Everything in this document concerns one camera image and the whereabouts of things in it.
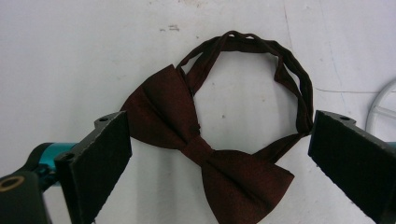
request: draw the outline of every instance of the twisted neck strap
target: twisted neck strap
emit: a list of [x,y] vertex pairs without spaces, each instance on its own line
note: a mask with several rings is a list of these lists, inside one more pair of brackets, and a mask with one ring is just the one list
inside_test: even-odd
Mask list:
[[[274,80],[298,100],[297,133],[276,140],[250,155],[237,150],[214,150],[201,136],[193,95],[204,84],[222,51],[270,53],[277,57]],[[182,66],[201,54],[186,74]],[[288,70],[300,80],[299,87]],[[202,168],[207,201],[219,223],[253,224],[282,199],[293,175],[276,166],[302,137],[309,135],[313,116],[312,84],[291,52],[275,41],[231,31],[207,40],[175,68],[165,67],[149,77],[127,99],[131,136],[156,147],[180,150]]]

